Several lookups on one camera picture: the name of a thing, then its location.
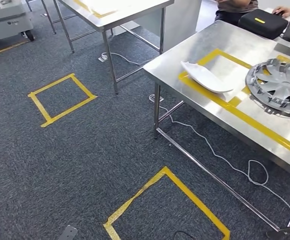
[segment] gray carpet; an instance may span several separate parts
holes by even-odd
[[[103,224],[164,166],[222,221],[230,239],[266,239],[264,232],[270,230],[267,224],[162,137],[153,140],[153,105],[148,100],[153,83],[143,71],[119,83],[119,95],[115,96],[109,66],[97,60],[104,51],[100,34],[74,42],[72,54],[60,23],[54,35],[41,16],[40,1],[30,4],[36,41],[0,53],[0,240],[56,240],[67,225],[78,229],[74,240],[110,240]],[[51,2],[48,7],[56,19]],[[91,29],[79,18],[66,24],[72,36]],[[158,44],[151,33],[136,31]],[[116,36],[110,45],[137,62],[157,55],[128,34]],[[118,76],[135,67],[113,59]],[[45,119],[27,95],[70,73],[98,97],[40,127]],[[162,96],[164,107],[177,102],[164,90]],[[66,80],[37,97],[55,116],[86,96]],[[270,174],[268,187],[290,203],[290,174],[190,106],[173,116],[208,136],[217,154],[236,168],[247,172],[249,159],[263,163]],[[162,128],[277,225],[288,221],[290,210],[284,203],[214,157],[188,127],[167,119]],[[265,174],[255,165],[251,177],[263,181]],[[202,240],[223,237],[167,177],[135,199],[113,226],[122,240],[171,240],[177,230]]]

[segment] yellow tape outline on table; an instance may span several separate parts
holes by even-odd
[[[214,51],[202,58],[201,60],[199,60],[197,62],[197,64],[199,65],[202,65],[202,66],[204,66],[213,59],[214,59],[215,57],[217,56],[223,56],[223,57],[225,57],[227,59],[229,59],[229,60],[231,60],[234,63],[236,63],[236,64],[239,64],[241,66],[243,66],[243,67],[245,67],[245,68],[248,68],[248,69],[250,69],[251,68],[251,66],[250,64],[248,64],[248,63],[245,63],[245,62],[243,62],[242,60],[239,60],[239,59],[237,59],[236,57],[233,57],[232,55],[230,55],[228,53],[226,53],[226,52],[223,52],[223,51],[221,51],[220,49],[214,49]],[[279,55],[277,57],[278,59],[281,59],[282,61],[287,61],[287,62],[290,62],[290,59],[288,58],[286,58],[286,57],[284,57],[284,56],[281,56],[281,55]],[[273,131],[268,127],[266,127],[252,117],[250,117],[241,110],[239,110],[237,109],[236,107],[241,103],[241,100],[239,99],[238,97],[233,97],[233,99],[230,100],[229,102],[227,102],[227,101],[224,101],[220,97],[218,97],[217,94],[214,93],[214,92],[211,92],[211,91],[209,91],[191,78],[189,77],[188,73],[187,73],[186,71],[184,72],[182,72],[180,73],[179,76],[178,76],[178,79],[180,79],[180,81],[182,81],[183,83],[190,87],[190,88],[193,88],[202,95],[204,95],[216,104],[218,104],[220,105],[220,107],[223,107],[223,109],[226,109],[238,118],[240,118],[242,120],[243,120],[244,122],[245,123],[248,123],[249,125],[251,125],[251,127],[254,127],[264,135],[267,135],[267,137],[270,137],[288,150],[290,151],[290,141],[287,140],[286,138],[285,137],[282,137],[279,134],[277,134],[276,132],[275,131]],[[245,88],[243,88],[242,90],[242,92],[244,92],[245,94],[248,94],[248,95],[250,95],[251,92],[249,91],[249,89],[245,86]]]
[[[99,19],[108,16],[108,15],[111,15],[111,14],[113,14],[113,13],[116,12],[116,11],[111,11],[111,12],[102,15],[102,14],[99,14],[99,13],[96,12],[96,11],[94,11],[93,9],[91,9],[91,8],[88,7],[86,4],[82,3],[82,2],[81,2],[79,0],[74,0],[74,2],[78,4],[78,5],[79,5],[79,6],[81,6],[81,7],[82,7],[82,8],[84,8],[84,9],[85,9],[86,11],[92,13],[94,16],[95,16],[97,18],[99,18]]]
[[[44,108],[43,105],[42,105],[42,103],[36,97],[37,94],[39,93],[41,93],[42,91],[45,91],[46,89],[49,89],[49,88],[51,88],[53,86],[55,86],[57,84],[59,84],[59,83],[61,83],[63,81],[65,81],[65,80],[67,80],[67,79],[72,79],[74,83],[76,83],[79,88],[80,88],[82,91],[83,91],[85,94],[86,94],[88,96],[87,99],[85,100],[83,100],[83,101],[81,101],[76,105],[74,105],[73,107],[70,107],[67,110],[65,110],[63,112],[61,112],[58,115],[56,115],[54,117],[51,117],[46,110],[45,108]],[[94,100],[95,98],[97,98],[97,96],[95,96],[95,95],[93,95],[91,92],[90,92],[88,89],[87,89],[85,86],[84,86],[83,84],[82,84],[82,82],[80,82],[79,80],[78,80],[74,73],[71,73],[70,75],[67,75],[67,76],[64,76],[64,77],[62,77],[60,79],[58,79],[57,81],[54,81],[54,82],[51,82],[50,84],[48,84],[46,86],[44,86],[44,87],[42,87],[42,88],[39,88],[36,91],[34,91],[34,92],[31,92],[28,95],[28,97],[31,98],[34,103],[35,105],[36,105],[36,107],[42,113],[42,115],[46,120],[45,123],[43,123],[41,125],[41,127],[42,128],[45,128],[45,127],[47,127],[50,124],[52,124],[54,122],[55,122],[56,120],[58,120],[60,118],[62,118],[65,115],[67,115],[69,113],[71,113],[74,110],[76,110],[78,108],[80,108],[83,105],[85,105],[87,103],[89,103],[91,102],[91,100]]]
[[[182,190],[184,194],[192,200],[194,204],[202,210],[205,214],[208,219],[210,219],[213,224],[218,228],[220,232],[223,234],[222,240],[230,240],[230,231],[228,230],[225,225],[223,225],[220,220],[214,215],[211,210],[205,206],[203,202],[199,200],[195,194],[188,189],[186,185],[169,170],[167,166],[163,167],[159,172],[156,173],[155,176],[149,180],[147,184],[143,186],[137,194],[129,199],[128,201],[124,203],[116,212],[110,216],[107,223],[103,224],[103,227],[107,231],[112,240],[121,240],[121,238],[117,234],[117,232],[113,228],[113,223],[116,221],[118,218],[122,216],[128,207],[129,207],[134,199],[139,197],[140,194],[143,193],[150,186],[158,182],[163,176],[168,176],[169,179],[173,181],[175,185]]]

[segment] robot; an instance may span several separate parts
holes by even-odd
[[[0,1],[0,39],[20,33],[24,38],[34,41],[32,29],[33,26],[21,0]]]

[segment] black case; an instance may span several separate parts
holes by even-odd
[[[288,21],[281,16],[256,9],[241,17],[238,26],[262,37],[276,39],[281,35],[288,24]]]

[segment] black cable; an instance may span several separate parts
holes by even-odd
[[[192,240],[196,240],[195,237],[192,236],[192,235],[190,235],[190,234],[189,234],[189,233],[187,233],[187,232],[185,232],[185,231],[176,231],[176,232],[174,232],[174,235],[173,235],[173,240],[175,239],[175,236],[176,236],[177,233],[185,234],[185,235],[187,235],[188,237],[190,237],[190,238],[192,239]]]

